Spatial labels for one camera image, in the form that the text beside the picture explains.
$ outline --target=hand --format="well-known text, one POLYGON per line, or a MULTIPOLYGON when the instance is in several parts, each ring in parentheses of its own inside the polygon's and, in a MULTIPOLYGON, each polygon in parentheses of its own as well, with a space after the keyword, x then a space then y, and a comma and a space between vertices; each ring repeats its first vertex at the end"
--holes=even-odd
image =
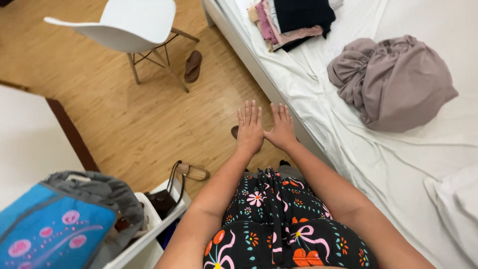
POLYGON ((286 151, 290 146, 298 143, 294 134, 294 124, 289 114, 289 107, 279 104, 279 111, 271 104, 274 127, 270 132, 264 131, 264 137, 276 148, 286 151))
POLYGON ((264 130, 262 129, 262 107, 256 109, 256 101, 252 105, 246 101, 244 105, 245 119, 242 118, 241 109, 238 110, 239 130, 237 150, 245 151, 253 156, 261 150, 264 143, 264 130))

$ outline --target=bed frame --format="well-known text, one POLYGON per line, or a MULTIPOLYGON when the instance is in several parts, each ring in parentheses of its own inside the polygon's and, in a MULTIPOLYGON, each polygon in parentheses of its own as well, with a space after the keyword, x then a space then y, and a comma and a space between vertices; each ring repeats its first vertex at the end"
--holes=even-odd
POLYGON ((317 143, 311 137, 309 132, 304 127, 304 123, 299 120, 293 107, 288 104, 277 90, 274 82, 272 81, 269 73, 264 68, 262 63, 255 57, 250 48, 246 45, 244 40, 241 38, 237 30, 234 28, 230 20, 226 17, 222 11, 219 4, 216 0, 201 0, 201 5, 204 9, 206 15, 207 24, 209 27, 216 25, 219 30, 222 32, 224 37, 227 39, 231 47, 234 49, 236 54, 239 56, 241 61, 247 67, 249 72, 252 74, 254 79, 261 87, 262 91, 267 95, 269 100, 273 103, 282 103, 287 104, 292 111, 294 124, 294 131, 297 139, 303 144, 307 149, 309 149, 314 155, 319 159, 324 161, 327 165, 334 168, 329 159, 325 156, 322 150, 319 148, 317 143))

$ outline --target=black folded shirt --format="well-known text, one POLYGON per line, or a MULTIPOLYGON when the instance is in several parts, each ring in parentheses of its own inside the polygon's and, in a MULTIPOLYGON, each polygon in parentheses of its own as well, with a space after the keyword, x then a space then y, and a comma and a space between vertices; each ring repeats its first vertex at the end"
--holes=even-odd
POLYGON ((328 0, 274 0, 274 4, 282 33, 319 25, 324 30, 322 36, 326 37, 335 21, 328 0))

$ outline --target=white mattress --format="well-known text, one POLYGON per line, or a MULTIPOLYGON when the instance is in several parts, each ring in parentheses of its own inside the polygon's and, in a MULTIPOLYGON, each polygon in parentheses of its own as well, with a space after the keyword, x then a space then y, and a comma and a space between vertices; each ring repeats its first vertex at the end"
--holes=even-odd
POLYGON ((247 18, 253 0, 217 0, 267 69, 278 90, 336 167, 351 179, 437 268, 473 268, 443 226, 423 180, 478 162, 477 1, 345 0, 327 40, 290 53, 268 53, 247 18), (366 129, 328 80, 326 66, 359 37, 376 41, 411 34, 446 61, 460 93, 437 118, 404 134, 366 129))

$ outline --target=wooden chair leg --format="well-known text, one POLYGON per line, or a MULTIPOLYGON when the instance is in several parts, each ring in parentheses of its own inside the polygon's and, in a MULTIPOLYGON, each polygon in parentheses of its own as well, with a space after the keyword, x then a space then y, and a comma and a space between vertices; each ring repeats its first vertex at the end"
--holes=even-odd
POLYGON ((140 79, 138 78, 138 73, 136 72, 136 68, 134 67, 134 62, 133 62, 133 55, 131 53, 126 53, 128 56, 128 61, 130 62, 130 67, 131 71, 133 71, 133 76, 134 76, 134 81, 136 84, 140 84, 140 79))
POLYGON ((179 30, 179 29, 177 29, 177 28, 174 28, 174 27, 171 28, 171 32, 172 32, 172 33, 175 33, 175 34, 178 34, 178 35, 182 35, 182 36, 184 36, 184 37, 186 37, 186 38, 189 38, 189 39, 191 39, 191 40, 193 40, 193 41, 199 42, 199 39, 198 39, 198 38, 196 38, 196 37, 194 37, 194 36, 192 36, 192 35, 190 35, 190 34, 188 34, 188 33, 185 33, 185 32, 183 32, 183 31, 181 31, 181 30, 179 30))
POLYGON ((164 68, 169 72, 169 74, 181 85, 181 87, 186 91, 186 93, 189 93, 189 90, 187 89, 186 85, 176 76, 176 74, 173 73, 171 68, 168 65, 168 62, 159 54, 159 52, 156 49, 152 49, 151 52, 158 57, 159 61, 161 62, 162 65, 164 65, 164 68))

